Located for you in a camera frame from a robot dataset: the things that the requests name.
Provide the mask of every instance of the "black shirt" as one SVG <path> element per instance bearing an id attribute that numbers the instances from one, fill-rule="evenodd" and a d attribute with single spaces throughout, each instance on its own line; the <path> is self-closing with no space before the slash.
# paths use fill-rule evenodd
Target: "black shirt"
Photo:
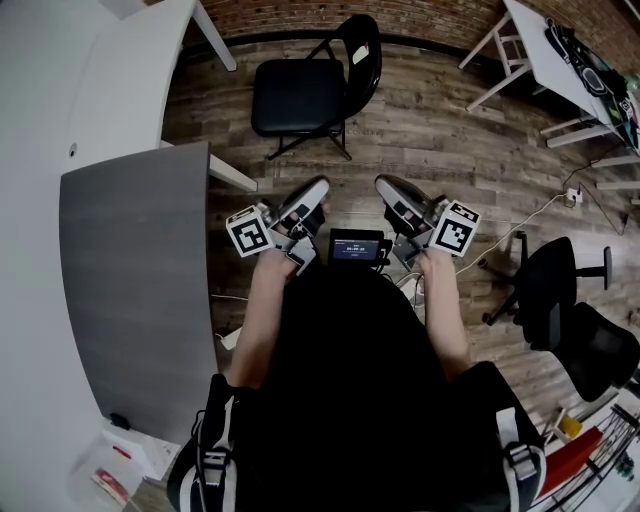
<path id="1" fill-rule="evenodd" d="M 249 401 L 232 420 L 239 511 L 450 510 L 488 495 L 506 510 L 495 412 L 515 406 L 537 436 L 493 365 L 448 384 L 410 302 L 370 269 L 314 265 L 287 285 Z"/>

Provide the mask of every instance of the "display screen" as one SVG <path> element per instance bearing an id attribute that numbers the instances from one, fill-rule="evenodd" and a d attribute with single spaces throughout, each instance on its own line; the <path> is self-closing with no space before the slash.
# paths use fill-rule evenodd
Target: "display screen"
<path id="1" fill-rule="evenodd" d="M 336 240 L 333 244 L 333 259 L 375 260 L 379 243 L 378 240 Z"/>

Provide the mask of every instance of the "paper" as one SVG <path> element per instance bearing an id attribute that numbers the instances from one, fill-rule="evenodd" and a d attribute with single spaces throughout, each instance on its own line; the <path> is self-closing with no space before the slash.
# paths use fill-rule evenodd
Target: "paper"
<path id="1" fill-rule="evenodd" d="M 367 55 L 369 55 L 369 44 L 365 43 L 356 50 L 356 53 L 353 54 L 353 63 L 357 64 L 362 59 L 364 59 Z"/>

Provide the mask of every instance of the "black folding chair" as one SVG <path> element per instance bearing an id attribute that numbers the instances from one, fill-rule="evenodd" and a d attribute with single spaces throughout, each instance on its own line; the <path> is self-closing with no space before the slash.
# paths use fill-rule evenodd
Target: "black folding chair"
<path id="1" fill-rule="evenodd" d="M 349 79 L 329 43 L 344 41 Z M 313 59 L 321 50 L 329 59 Z M 378 25 L 366 14 L 352 16 L 306 59 L 263 62 L 256 70 L 251 126 L 258 135 L 280 137 L 278 151 L 269 160 L 305 140 L 329 137 L 347 160 L 345 120 L 369 102 L 380 81 L 382 50 Z M 342 144 L 337 135 L 342 134 Z M 283 146 L 283 137 L 299 138 Z"/>

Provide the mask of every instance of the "white cable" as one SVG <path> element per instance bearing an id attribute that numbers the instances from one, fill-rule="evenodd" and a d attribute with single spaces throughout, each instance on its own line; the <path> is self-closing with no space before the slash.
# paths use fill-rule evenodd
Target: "white cable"
<path id="1" fill-rule="evenodd" d="M 535 215 L 538 215 L 540 212 L 542 212 L 547 206 L 549 206 L 551 203 L 553 203 L 556 199 L 560 198 L 560 197 L 564 197 L 564 194 L 558 194 L 557 196 L 552 197 L 551 199 L 549 199 L 549 201 L 547 201 L 547 203 L 540 208 L 539 210 L 536 210 L 535 212 L 533 212 L 531 215 L 529 215 L 526 219 L 524 219 L 520 224 L 518 224 L 517 226 L 514 226 L 513 228 L 511 228 L 506 235 L 504 235 L 500 240 L 498 240 L 490 249 L 487 249 L 486 251 L 484 251 L 480 256 L 478 256 L 475 260 L 473 260 L 473 262 L 470 265 L 467 265 L 466 267 L 464 267 L 461 270 L 458 270 L 456 272 L 456 275 L 461 274 L 462 272 L 464 272 L 465 270 L 469 270 L 471 267 L 473 267 L 476 263 L 478 263 L 478 261 L 480 261 L 482 259 L 482 257 L 487 254 L 490 253 L 491 251 L 493 251 L 496 247 L 498 247 L 502 241 L 507 238 L 511 233 L 513 233 L 516 229 L 524 226 L 527 222 L 529 222 Z"/>
<path id="2" fill-rule="evenodd" d="M 424 274 L 420 273 L 420 275 L 418 276 L 418 279 L 416 280 L 416 289 L 413 295 L 413 311 L 415 313 L 416 308 L 423 308 L 425 306 L 425 304 L 427 303 L 426 298 L 422 301 L 422 304 L 416 304 L 416 302 L 418 302 L 418 290 L 420 289 L 420 279 L 422 278 L 422 281 L 424 282 Z"/>
<path id="3" fill-rule="evenodd" d="M 249 300 L 245 297 L 236 297 L 235 295 L 216 295 L 215 293 L 212 293 L 211 296 L 219 299 Z"/>
<path id="4" fill-rule="evenodd" d="M 421 276 L 422 272 L 409 272 L 408 274 L 403 275 L 400 279 L 398 279 L 395 283 L 396 286 L 400 286 L 400 283 L 403 283 L 407 277 L 411 276 Z"/>

